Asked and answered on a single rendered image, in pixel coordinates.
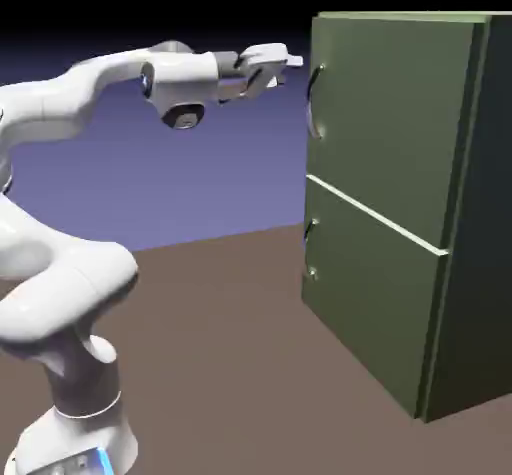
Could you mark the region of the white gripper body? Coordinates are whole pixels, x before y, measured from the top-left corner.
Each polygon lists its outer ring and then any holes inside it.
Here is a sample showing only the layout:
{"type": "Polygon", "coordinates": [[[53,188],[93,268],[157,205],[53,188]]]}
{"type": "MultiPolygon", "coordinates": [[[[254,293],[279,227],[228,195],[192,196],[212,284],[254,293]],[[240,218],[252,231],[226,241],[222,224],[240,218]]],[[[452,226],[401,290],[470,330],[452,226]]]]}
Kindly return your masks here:
{"type": "Polygon", "coordinates": [[[256,98],[267,89],[277,87],[288,56],[288,48],[283,43],[249,46],[239,57],[239,70],[245,77],[241,96],[256,98]]]}

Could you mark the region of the green cabinet door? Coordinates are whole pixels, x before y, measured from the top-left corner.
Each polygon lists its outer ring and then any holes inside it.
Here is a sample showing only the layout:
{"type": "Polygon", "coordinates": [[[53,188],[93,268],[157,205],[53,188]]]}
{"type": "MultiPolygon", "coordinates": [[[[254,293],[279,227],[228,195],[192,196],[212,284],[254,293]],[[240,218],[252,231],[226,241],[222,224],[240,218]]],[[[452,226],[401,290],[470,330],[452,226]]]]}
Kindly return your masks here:
{"type": "Polygon", "coordinates": [[[482,16],[323,14],[312,25],[307,169],[445,249],[487,21],[482,16]]]}
{"type": "Polygon", "coordinates": [[[430,350],[432,313],[447,250],[406,234],[335,188],[306,179],[305,226],[317,280],[302,298],[368,372],[418,416],[430,350]]]}

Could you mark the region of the green cabinet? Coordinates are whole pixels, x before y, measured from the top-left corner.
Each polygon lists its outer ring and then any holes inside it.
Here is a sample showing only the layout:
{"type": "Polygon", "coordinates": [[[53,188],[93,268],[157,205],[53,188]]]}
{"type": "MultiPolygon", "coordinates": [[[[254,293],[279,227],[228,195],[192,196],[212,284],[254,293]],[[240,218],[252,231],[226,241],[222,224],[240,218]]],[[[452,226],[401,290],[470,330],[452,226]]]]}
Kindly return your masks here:
{"type": "Polygon", "coordinates": [[[316,17],[323,14],[482,16],[487,21],[416,418],[437,420],[512,394],[512,14],[322,12],[316,17]]]}

